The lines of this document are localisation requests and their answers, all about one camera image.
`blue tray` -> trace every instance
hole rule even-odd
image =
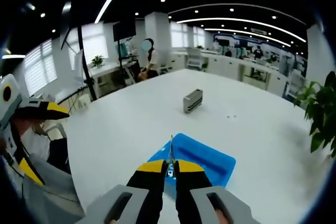
[[[155,153],[148,161],[158,159],[167,160],[170,152],[170,141],[166,143],[157,153]],[[173,153],[175,159],[183,159],[199,164],[204,168],[206,176],[209,178],[213,186],[225,187],[228,183],[236,160],[224,153],[212,149],[182,133],[177,134],[173,138]],[[165,179],[165,186],[176,186],[176,180],[172,177]],[[173,198],[176,196],[174,188],[166,188],[167,193]]]

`monitor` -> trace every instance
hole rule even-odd
[[[125,39],[136,35],[135,32],[135,21],[134,20],[125,20],[120,21],[113,25],[113,39],[118,41],[120,39]]]

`window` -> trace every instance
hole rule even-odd
[[[51,39],[29,52],[24,59],[24,73],[29,95],[57,79]]]
[[[205,47],[205,33],[202,28],[194,26],[194,47]]]
[[[172,47],[187,47],[188,46],[188,26],[186,24],[170,23]]]
[[[85,60],[90,64],[96,55],[102,55],[103,58],[108,58],[107,44],[103,31],[103,23],[89,24],[82,26],[83,46]],[[70,31],[67,42],[71,69],[75,69],[75,55],[79,52],[77,29]]]

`table surface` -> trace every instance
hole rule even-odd
[[[183,97],[197,88],[203,103],[184,114]],[[182,132],[236,159],[227,189],[251,206],[256,220],[298,223],[325,177],[307,175],[307,162],[322,157],[311,160],[310,124],[303,117],[303,109],[242,82],[186,69],[164,74],[68,118],[73,182],[86,210],[98,196],[125,185],[171,134]],[[159,223],[179,223],[166,194]]]
[[[131,62],[123,61],[122,65],[126,66],[129,63]],[[104,76],[105,74],[111,73],[119,69],[119,67],[120,67],[120,63],[118,61],[107,61],[107,62],[104,62],[104,65],[99,68],[94,67],[94,68],[89,68],[88,70],[89,70],[91,77],[98,78],[98,77]]]

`ceiling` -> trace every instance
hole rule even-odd
[[[4,6],[6,6],[6,12],[0,21],[2,47],[8,47],[13,54],[25,54],[48,38],[59,36],[60,14],[65,1],[72,2],[73,25],[78,25],[94,22],[106,0],[2,0]],[[27,3],[32,3],[35,10],[29,9],[26,6]],[[153,11],[170,13],[173,21],[213,17],[254,20],[285,29],[305,40],[307,40],[307,28],[314,23],[311,4],[307,0],[165,0],[164,3],[160,0],[113,0],[102,20],[104,22],[117,22],[127,18],[144,18],[145,15]],[[41,18],[41,13],[45,13],[46,16]],[[289,44],[293,41],[290,49],[293,52],[297,50],[304,51],[305,54],[307,52],[307,43],[262,25],[227,20],[191,22],[188,24],[191,26],[204,25],[204,28],[244,30],[246,26],[248,29],[261,29],[271,33],[270,37],[272,38]],[[3,60],[2,74],[11,72],[18,62],[20,60]]]

